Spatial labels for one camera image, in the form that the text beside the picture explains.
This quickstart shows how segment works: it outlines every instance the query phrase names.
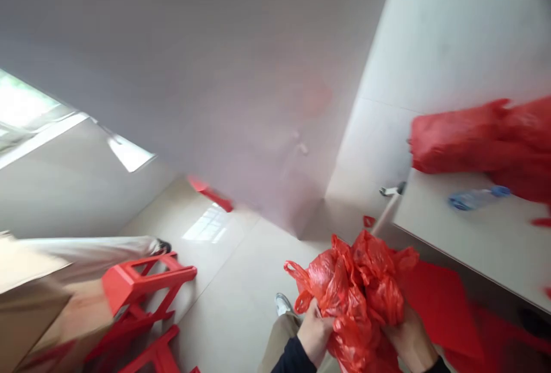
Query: pants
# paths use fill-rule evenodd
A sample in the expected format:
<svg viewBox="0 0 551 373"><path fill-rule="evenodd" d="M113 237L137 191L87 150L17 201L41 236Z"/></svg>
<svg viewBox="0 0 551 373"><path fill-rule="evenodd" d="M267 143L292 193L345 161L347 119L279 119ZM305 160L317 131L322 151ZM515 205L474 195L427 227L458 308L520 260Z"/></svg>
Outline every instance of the pants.
<svg viewBox="0 0 551 373"><path fill-rule="evenodd" d="M300 319L295 314L287 312L278 317L271 328L268 345L262 363L258 367L258 373L271 373L283 354L285 345L291 337L297 335L299 328ZM319 373L340 373L339 363L329 353L326 353L317 371Z"/></svg>

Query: black sleeve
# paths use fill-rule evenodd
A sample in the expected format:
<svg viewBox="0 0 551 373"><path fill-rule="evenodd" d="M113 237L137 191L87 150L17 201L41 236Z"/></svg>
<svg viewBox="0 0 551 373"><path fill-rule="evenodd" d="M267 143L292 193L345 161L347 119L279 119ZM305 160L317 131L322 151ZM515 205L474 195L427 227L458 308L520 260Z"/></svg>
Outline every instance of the black sleeve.
<svg viewBox="0 0 551 373"><path fill-rule="evenodd" d="M285 351L271 373L316 373L316 371L316 366L308 359L300 340L295 336L285 345Z"/></svg>
<svg viewBox="0 0 551 373"><path fill-rule="evenodd" d="M428 369L426 373L449 373L449 369L448 369L448 366L446 366L446 364L444 363L444 360L442 359L442 357L440 356L438 357L438 361L436 362L436 364L430 369Z"/></svg>

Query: sneaker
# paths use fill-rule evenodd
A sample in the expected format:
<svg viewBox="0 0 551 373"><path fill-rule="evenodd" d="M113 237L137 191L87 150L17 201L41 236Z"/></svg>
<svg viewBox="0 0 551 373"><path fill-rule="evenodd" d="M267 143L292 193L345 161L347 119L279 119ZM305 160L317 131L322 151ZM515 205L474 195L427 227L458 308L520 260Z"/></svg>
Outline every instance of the sneaker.
<svg viewBox="0 0 551 373"><path fill-rule="evenodd" d="M289 302L289 299L285 297L284 294L277 293L275 295L275 309L277 310L277 315L282 316L283 314L290 312L293 312L293 308L291 307L291 303Z"/></svg>

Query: plastic bottle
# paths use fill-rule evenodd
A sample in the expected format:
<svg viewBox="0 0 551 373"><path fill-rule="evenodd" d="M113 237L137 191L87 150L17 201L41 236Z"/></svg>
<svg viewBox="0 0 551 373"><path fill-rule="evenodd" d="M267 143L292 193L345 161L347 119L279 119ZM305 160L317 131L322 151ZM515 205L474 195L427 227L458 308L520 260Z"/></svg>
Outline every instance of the plastic bottle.
<svg viewBox="0 0 551 373"><path fill-rule="evenodd" d="M470 191L456 192L448 198L449 204L460 211L473 211L486 205L493 204L501 198L511 195L506 186L492 186L488 189L471 189Z"/></svg>

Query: white table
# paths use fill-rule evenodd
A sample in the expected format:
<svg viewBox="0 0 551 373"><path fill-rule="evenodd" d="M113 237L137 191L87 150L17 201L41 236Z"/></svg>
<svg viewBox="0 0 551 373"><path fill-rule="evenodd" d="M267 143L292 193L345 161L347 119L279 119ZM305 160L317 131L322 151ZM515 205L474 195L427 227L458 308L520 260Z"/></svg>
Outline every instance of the white table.
<svg viewBox="0 0 551 373"><path fill-rule="evenodd" d="M453 192L491 185L483 174L412 169L394 224L551 314L551 228L530 224L547 207L515 196L469 212L447 203Z"/></svg>

